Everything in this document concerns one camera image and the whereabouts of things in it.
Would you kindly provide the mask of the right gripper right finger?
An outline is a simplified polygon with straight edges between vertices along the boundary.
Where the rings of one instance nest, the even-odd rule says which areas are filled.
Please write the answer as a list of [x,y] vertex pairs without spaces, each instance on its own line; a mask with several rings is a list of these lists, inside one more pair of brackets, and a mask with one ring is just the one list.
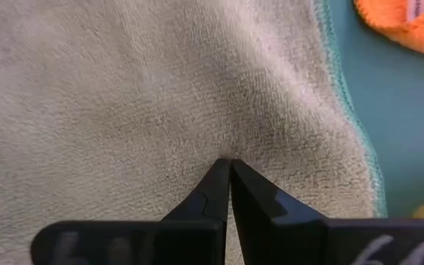
[[337,219],[241,160],[230,168],[245,265],[424,265],[424,219]]

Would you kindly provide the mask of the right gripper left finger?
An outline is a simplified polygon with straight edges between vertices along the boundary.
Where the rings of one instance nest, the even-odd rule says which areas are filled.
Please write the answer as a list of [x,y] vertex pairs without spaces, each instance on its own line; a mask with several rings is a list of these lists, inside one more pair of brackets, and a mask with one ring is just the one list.
[[55,222],[32,240],[32,264],[224,265],[229,181],[218,159],[160,221]]

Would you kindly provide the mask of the pale green microfiber towel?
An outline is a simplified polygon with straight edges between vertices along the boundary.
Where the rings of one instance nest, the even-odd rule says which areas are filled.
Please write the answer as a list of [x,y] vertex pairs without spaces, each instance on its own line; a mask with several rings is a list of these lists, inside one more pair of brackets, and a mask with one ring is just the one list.
[[386,215],[328,0],[0,0],[0,265],[67,219],[156,219],[218,158]]

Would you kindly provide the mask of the orange microfiber towel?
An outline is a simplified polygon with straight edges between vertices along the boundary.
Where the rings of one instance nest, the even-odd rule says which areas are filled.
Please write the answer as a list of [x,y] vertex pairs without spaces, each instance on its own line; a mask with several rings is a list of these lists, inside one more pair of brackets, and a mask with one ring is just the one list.
[[354,4],[369,27],[424,54],[424,0],[354,0]]

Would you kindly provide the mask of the green table mat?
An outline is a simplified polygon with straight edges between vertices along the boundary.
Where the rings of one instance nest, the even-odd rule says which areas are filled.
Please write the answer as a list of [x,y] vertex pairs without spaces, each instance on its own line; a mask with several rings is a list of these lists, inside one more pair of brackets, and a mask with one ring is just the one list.
[[424,204],[424,55],[371,30],[352,0],[328,0],[342,70],[374,146],[390,216]]

